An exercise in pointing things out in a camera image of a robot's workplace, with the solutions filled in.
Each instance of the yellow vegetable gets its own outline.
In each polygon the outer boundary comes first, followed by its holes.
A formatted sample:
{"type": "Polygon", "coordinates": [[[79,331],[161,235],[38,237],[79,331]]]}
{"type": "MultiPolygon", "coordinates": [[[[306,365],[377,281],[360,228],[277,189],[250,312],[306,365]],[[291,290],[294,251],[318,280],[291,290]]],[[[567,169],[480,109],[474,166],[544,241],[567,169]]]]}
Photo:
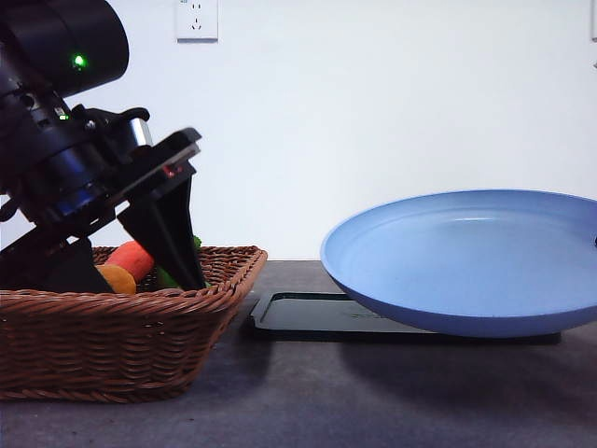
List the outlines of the yellow vegetable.
{"type": "Polygon", "coordinates": [[[135,294],[137,284],[132,275],[116,264],[100,264],[97,270],[117,294],[135,294]]]}

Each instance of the black tray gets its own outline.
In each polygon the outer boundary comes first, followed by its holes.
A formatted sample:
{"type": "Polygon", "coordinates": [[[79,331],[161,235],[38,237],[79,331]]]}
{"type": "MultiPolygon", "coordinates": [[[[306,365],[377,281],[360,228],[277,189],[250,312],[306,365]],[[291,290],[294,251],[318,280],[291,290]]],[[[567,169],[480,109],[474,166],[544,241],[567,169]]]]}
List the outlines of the black tray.
{"type": "Polygon", "coordinates": [[[416,329],[376,315],[346,294],[278,292],[248,317],[253,336],[282,341],[374,343],[558,343],[560,333],[510,339],[464,338],[416,329]]]}

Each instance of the green led light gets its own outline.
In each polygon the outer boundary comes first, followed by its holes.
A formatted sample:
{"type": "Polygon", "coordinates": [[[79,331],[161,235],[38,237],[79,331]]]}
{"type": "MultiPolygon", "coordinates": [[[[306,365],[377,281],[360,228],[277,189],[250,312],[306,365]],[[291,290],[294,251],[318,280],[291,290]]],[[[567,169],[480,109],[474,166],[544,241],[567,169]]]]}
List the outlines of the green led light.
{"type": "Polygon", "coordinates": [[[83,68],[86,68],[87,65],[88,65],[88,61],[87,61],[87,59],[85,59],[85,56],[83,56],[82,54],[76,54],[73,57],[74,68],[76,68],[78,70],[82,70],[83,68]]]}

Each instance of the blue plate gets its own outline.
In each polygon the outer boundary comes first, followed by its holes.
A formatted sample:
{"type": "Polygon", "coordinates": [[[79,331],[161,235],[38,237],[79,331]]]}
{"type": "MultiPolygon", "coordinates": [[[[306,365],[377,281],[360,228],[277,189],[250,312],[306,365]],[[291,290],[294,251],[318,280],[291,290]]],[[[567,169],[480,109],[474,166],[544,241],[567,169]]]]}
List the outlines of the blue plate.
{"type": "Polygon", "coordinates": [[[367,308],[446,334],[506,338],[597,319],[597,202],[475,190],[388,203],[324,240],[322,262],[367,308]]]}

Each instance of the basket rim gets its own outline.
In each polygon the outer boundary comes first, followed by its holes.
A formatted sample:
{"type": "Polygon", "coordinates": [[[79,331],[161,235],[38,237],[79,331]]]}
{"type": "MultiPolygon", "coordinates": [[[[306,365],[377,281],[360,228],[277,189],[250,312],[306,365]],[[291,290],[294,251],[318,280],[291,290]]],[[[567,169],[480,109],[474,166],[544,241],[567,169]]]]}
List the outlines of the basket rim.
{"type": "Polygon", "coordinates": [[[241,287],[257,277],[267,260],[267,252],[257,246],[206,246],[201,250],[217,254],[218,251],[233,253],[251,252],[251,257],[226,282],[204,289],[182,290],[165,288],[136,294],[85,293],[40,291],[36,289],[0,290],[0,312],[17,314],[27,312],[35,304],[35,315],[138,315],[139,306],[148,309],[148,315],[184,314],[193,311],[217,311],[226,308],[226,302],[241,287]]]}

